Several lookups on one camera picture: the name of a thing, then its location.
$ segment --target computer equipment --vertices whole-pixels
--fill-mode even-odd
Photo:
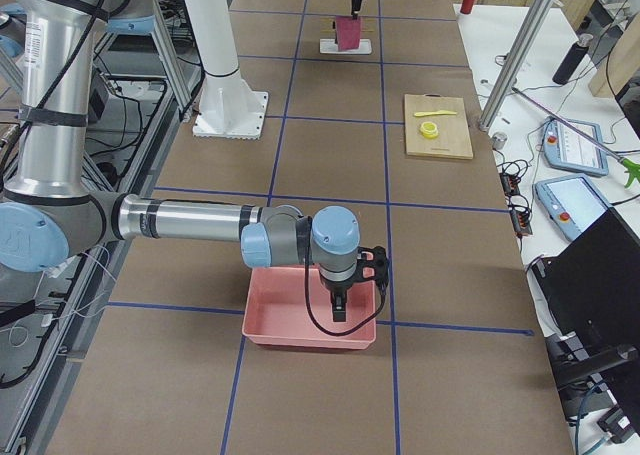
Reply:
[[[574,127],[590,135],[591,138],[602,142],[602,132],[597,123],[580,120],[568,121]],[[558,120],[550,119],[543,130],[542,148],[549,165],[552,167],[570,172],[586,173],[594,177],[603,177],[609,173],[606,155]]]
[[[549,217],[569,241],[573,241],[611,206],[583,174],[543,180],[536,195]]]
[[[558,327],[575,332],[589,355],[622,344],[640,348],[640,239],[614,208],[533,271]],[[601,375],[640,431],[640,362]]]

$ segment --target blue joint cap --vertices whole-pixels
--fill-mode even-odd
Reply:
[[[0,48],[4,50],[9,57],[15,58],[19,55],[22,55],[24,48],[18,42],[16,42],[13,38],[5,37],[0,35]]]
[[[10,17],[17,17],[18,15],[26,15],[24,8],[19,3],[7,3],[0,7],[0,12],[4,12]]]
[[[112,18],[107,23],[107,32],[116,35],[149,35],[155,28],[153,15],[139,18]]]
[[[242,260],[249,268],[271,266],[271,246],[267,229],[262,223],[251,223],[240,235]]]
[[[0,263],[21,272],[41,272],[68,257],[67,237],[51,218],[22,203],[0,204]]]
[[[333,255],[347,255],[360,243],[358,220],[344,207],[320,210],[313,218],[311,235],[316,245]]]

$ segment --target pink object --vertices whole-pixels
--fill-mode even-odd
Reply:
[[[336,40],[338,50],[353,50],[360,46],[360,33],[362,32],[362,19],[354,20],[351,17],[336,17]]]
[[[376,309],[375,283],[354,285],[348,292],[347,321],[334,323],[329,292],[318,269],[309,270],[311,308],[327,330],[342,332],[354,327]],[[256,268],[251,274],[242,333],[258,345],[285,345],[362,350],[376,339],[376,321],[346,337],[332,337],[318,330],[304,301],[304,267]]]

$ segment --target blue tape grid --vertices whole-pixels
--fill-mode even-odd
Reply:
[[[393,236],[391,230],[391,207],[410,207],[410,208],[422,208],[422,209],[440,209],[440,210],[461,210],[461,211],[473,211],[473,212],[489,212],[489,213],[501,213],[506,214],[508,210],[506,209],[493,209],[493,208],[483,208],[483,207],[463,207],[463,206],[443,206],[443,205],[431,205],[431,204],[417,204],[417,203],[399,203],[392,202],[390,195],[390,172],[389,172],[389,157],[388,157],[388,134],[387,134],[387,126],[390,125],[399,125],[403,122],[401,121],[387,121],[386,119],[386,107],[385,107],[385,84],[384,84],[384,67],[385,65],[412,65],[412,66],[425,66],[425,67],[453,67],[453,68],[467,68],[467,66],[460,65],[442,65],[442,64],[427,64],[427,63],[389,63],[384,62],[383,56],[383,20],[393,19],[393,20],[427,20],[427,21],[439,21],[439,22],[455,22],[455,20],[449,19],[436,19],[436,18],[419,18],[419,17],[384,17],[384,16],[376,16],[370,18],[376,18],[378,20],[378,28],[380,33],[380,61],[377,62],[369,62],[369,61],[354,61],[354,60],[322,60],[322,59],[313,59],[313,58],[298,58],[299,48],[300,48],[300,39],[302,35],[302,28],[304,23],[305,16],[318,16],[325,14],[317,14],[317,13],[307,13],[308,0],[304,0],[304,8],[301,13],[297,12],[265,12],[265,11],[254,11],[254,10],[230,10],[231,12],[244,12],[244,13],[270,13],[270,14],[286,14],[286,15],[299,15],[300,26],[298,30],[298,38],[296,41],[296,49],[294,57],[269,57],[269,56],[253,56],[253,55],[240,55],[240,58],[264,58],[264,59],[280,59],[292,61],[292,69],[291,76],[289,79],[289,85],[287,89],[287,96],[285,99],[284,112],[282,116],[268,116],[267,118],[279,118],[282,119],[282,125],[280,128],[280,133],[278,136],[278,144],[276,148],[276,156],[273,166],[273,171],[271,174],[271,181],[269,185],[268,193],[249,193],[249,192],[229,192],[229,191],[220,191],[220,190],[200,190],[200,189],[190,189],[190,188],[179,188],[179,187],[156,187],[156,190],[162,191],[173,191],[173,192],[186,192],[186,193],[206,193],[206,194],[214,194],[214,195],[237,195],[237,196],[245,196],[245,197],[257,197],[257,198],[265,198],[267,206],[271,205],[274,198],[285,199],[285,200],[311,200],[311,201],[323,201],[330,203],[360,203],[360,204],[368,204],[368,205],[378,205],[384,206],[386,209],[386,223],[387,223],[387,244],[388,244],[388,254],[389,258],[393,260],[393,254],[391,253],[393,247]],[[382,1],[378,0],[378,11],[382,13]],[[322,62],[337,62],[337,63],[366,63],[366,64],[376,64],[380,66],[380,80],[381,80],[381,108],[382,108],[382,121],[371,121],[371,120],[347,120],[347,119],[329,119],[329,118],[314,118],[314,117],[295,117],[288,115],[289,103],[291,100],[291,91],[293,87],[293,80],[296,70],[296,65],[298,61],[322,61]],[[279,195],[274,193],[275,181],[278,172],[278,163],[280,160],[280,154],[283,145],[285,126],[287,120],[317,120],[317,121],[333,121],[340,123],[369,123],[369,124],[381,124],[383,128],[383,138],[384,138],[384,173],[385,173],[385,200],[384,201],[375,201],[375,200],[352,200],[352,199],[332,199],[332,198],[318,198],[318,197],[307,197],[307,196],[296,196],[296,195]],[[534,336],[534,332],[532,330],[526,329],[516,329],[516,328],[501,328],[501,327],[477,327],[477,326],[465,326],[465,325],[446,325],[446,324],[432,324],[432,323],[419,323],[419,322],[405,322],[396,320],[396,312],[395,312],[395,292],[394,292],[394,283],[393,283],[393,267],[390,267],[390,287],[389,287],[389,303],[390,303],[390,320],[379,320],[377,323],[382,326],[388,326],[391,330],[391,363],[392,363],[392,373],[393,373],[393,401],[394,401],[394,432],[395,432],[395,452],[396,455],[402,454],[402,438],[401,438],[401,414],[400,414],[400,383],[398,378],[398,349],[397,349],[397,327],[405,327],[412,329],[427,329],[427,330],[454,330],[454,331],[466,331],[466,332],[484,332],[484,333],[499,333],[499,334],[512,334],[512,335],[521,335],[521,336]],[[208,308],[208,307],[193,307],[193,306],[176,306],[176,305],[164,305],[164,304],[147,304],[147,303],[132,303],[132,302],[109,302],[109,306],[114,307],[128,307],[128,308],[142,308],[142,309],[156,309],[156,310],[174,310],[174,311],[188,311],[188,312],[201,312],[201,313],[213,313],[219,315],[230,315],[230,316],[240,316],[244,315],[243,310],[231,310],[231,309],[220,309],[220,308]],[[242,361],[245,352],[245,344],[246,338],[244,336],[240,339],[238,356],[236,360],[235,373],[233,378],[233,383],[231,387],[231,392],[229,396],[229,405],[227,408],[227,417],[225,421],[223,439],[220,446],[220,455],[225,455],[227,452],[227,445],[229,440],[229,434],[231,430],[231,425],[233,421],[233,411],[235,407],[235,399],[238,391],[238,385],[240,380],[240,375],[242,372]]]
[[[378,0],[378,13],[382,14],[382,0]],[[382,18],[378,18],[378,31],[380,33],[380,93],[382,104],[382,121],[387,121],[387,110],[385,104],[384,91],[384,50],[383,50],[383,34],[382,34]],[[389,260],[393,260],[393,236],[391,233],[391,188],[389,174],[389,150],[387,139],[387,125],[382,125],[382,135],[384,138],[384,183],[385,183],[385,201],[387,215],[387,253]],[[402,432],[400,430],[400,385],[398,381],[398,341],[396,333],[396,303],[395,289],[393,282],[393,263],[389,266],[389,305],[391,308],[391,370],[393,380],[393,420],[394,433],[396,441],[396,455],[402,454]]]

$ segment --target pink tray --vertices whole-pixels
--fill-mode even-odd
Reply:
[[[309,291],[313,314],[331,331],[348,330],[376,309],[374,282],[358,283],[349,290],[344,323],[332,321],[330,295],[316,268],[310,269]],[[259,345],[362,350],[376,339],[376,322],[372,320],[346,337],[325,335],[307,314],[304,267],[256,268],[251,274],[242,333]]]

